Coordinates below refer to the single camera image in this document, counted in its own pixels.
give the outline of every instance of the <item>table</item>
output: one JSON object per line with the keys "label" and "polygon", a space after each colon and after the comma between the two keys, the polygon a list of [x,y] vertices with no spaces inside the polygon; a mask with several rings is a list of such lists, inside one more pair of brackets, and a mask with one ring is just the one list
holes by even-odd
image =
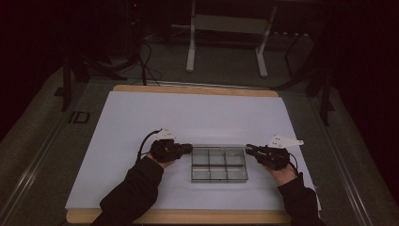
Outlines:
{"label": "table", "polygon": [[[227,95],[227,96],[237,96],[237,97],[276,97],[276,98],[279,97],[275,91],[252,90],[252,89],[200,89],[200,88],[140,87],[140,86],[119,85],[114,88],[114,91],[180,93],[180,94],[199,94],[199,95]],[[304,171],[305,175],[309,176],[307,169]],[[99,208],[70,208],[67,213],[67,221],[70,223],[90,223],[100,213],[101,210]],[[251,210],[151,209],[143,217],[137,219],[135,223],[178,224],[178,223],[189,222],[192,224],[211,224],[211,223],[244,224],[244,223],[284,223],[284,222],[289,222],[289,220],[290,220],[289,216],[283,210],[271,211],[271,210],[259,210],[259,209],[258,210],[256,209],[251,209]]]}
{"label": "table", "polygon": [[248,34],[262,34],[263,40],[259,47],[255,49],[256,58],[261,77],[267,77],[267,70],[264,64],[263,50],[270,34],[270,28],[275,18],[277,7],[274,6],[268,20],[235,18],[214,15],[202,15],[196,13],[196,0],[191,1],[191,24],[190,24],[190,46],[188,50],[187,67],[188,72],[194,71],[194,61],[196,54],[195,34],[196,29],[240,32]]}

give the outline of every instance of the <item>transparent container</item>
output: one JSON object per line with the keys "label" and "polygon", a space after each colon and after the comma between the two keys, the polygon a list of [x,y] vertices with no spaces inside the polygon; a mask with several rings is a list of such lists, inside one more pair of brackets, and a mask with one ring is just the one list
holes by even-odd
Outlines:
{"label": "transparent container", "polygon": [[243,147],[194,147],[192,183],[245,183],[247,179]]}

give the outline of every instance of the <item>hand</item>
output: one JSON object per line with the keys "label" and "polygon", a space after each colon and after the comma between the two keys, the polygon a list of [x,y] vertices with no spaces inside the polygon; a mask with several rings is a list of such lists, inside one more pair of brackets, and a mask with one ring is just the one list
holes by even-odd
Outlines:
{"label": "hand", "polygon": [[296,178],[296,171],[291,164],[281,170],[273,170],[266,166],[264,168],[272,174],[277,186],[283,186]]}
{"label": "hand", "polygon": [[174,163],[174,161],[170,161],[170,162],[166,162],[166,163],[160,163],[158,161],[156,161],[155,158],[152,157],[151,153],[147,153],[147,157],[149,157],[150,159],[152,159],[154,162],[158,163],[159,166],[161,166],[163,169],[165,169],[166,167],[172,165]]}

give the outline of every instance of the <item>forearm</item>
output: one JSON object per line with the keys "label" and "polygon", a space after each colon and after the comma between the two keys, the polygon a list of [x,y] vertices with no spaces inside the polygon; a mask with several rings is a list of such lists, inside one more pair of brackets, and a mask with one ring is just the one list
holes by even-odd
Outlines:
{"label": "forearm", "polygon": [[103,212],[92,225],[125,225],[140,218],[155,203],[163,172],[149,157],[141,159],[100,202]]}
{"label": "forearm", "polygon": [[279,192],[284,199],[285,210],[291,216],[291,225],[325,225],[318,216],[316,193],[304,187],[302,173],[291,182],[279,186]]}

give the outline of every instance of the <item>wire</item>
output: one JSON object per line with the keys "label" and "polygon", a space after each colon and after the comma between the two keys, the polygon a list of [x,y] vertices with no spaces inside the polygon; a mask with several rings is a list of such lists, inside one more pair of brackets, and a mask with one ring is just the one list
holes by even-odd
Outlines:
{"label": "wire", "polygon": [[147,68],[147,71],[149,72],[152,79],[156,82],[156,84],[158,84],[158,86],[160,87],[161,85],[159,85],[158,81],[153,77],[152,73],[150,72],[150,70],[148,68]]}
{"label": "wire", "polygon": [[150,68],[150,67],[147,67],[147,71],[148,71],[149,73],[151,73],[151,71],[153,71],[153,72],[155,72],[155,73],[159,73],[159,77],[156,78],[157,80],[160,80],[160,79],[164,76],[164,74],[161,73],[160,71],[155,70],[155,69],[152,69],[152,68]]}
{"label": "wire", "polygon": [[290,156],[292,156],[293,159],[295,160],[295,166],[291,162],[290,162],[290,165],[295,169],[296,175],[298,175],[299,174],[298,173],[298,162],[296,161],[296,158],[295,158],[295,156],[293,154],[290,153]]}
{"label": "wire", "polygon": [[150,136],[152,136],[152,135],[154,135],[154,134],[158,134],[158,133],[161,132],[161,131],[162,131],[162,129],[152,131],[152,132],[150,132],[150,133],[144,138],[143,142],[141,142],[140,149],[138,150],[138,153],[137,153],[136,164],[138,163],[138,161],[140,161],[141,155],[143,155],[143,154],[141,153],[141,151],[143,150],[143,146],[144,146],[144,144],[146,143],[147,139],[148,139]]}
{"label": "wire", "polygon": [[151,57],[151,55],[152,55],[152,49],[151,49],[150,45],[147,44],[147,43],[145,43],[144,41],[142,42],[142,44],[145,45],[145,46],[147,46],[147,47],[149,48],[149,50],[150,50],[150,53],[149,53],[149,55],[147,56],[147,59],[146,59],[146,61],[145,61],[144,63],[143,63],[143,59],[141,58],[141,56],[138,58],[138,60],[140,61],[141,67],[142,67],[141,78],[142,78],[142,80],[143,80],[143,85],[144,85],[144,86],[147,86],[146,68],[147,68],[147,63],[149,62],[150,57]]}

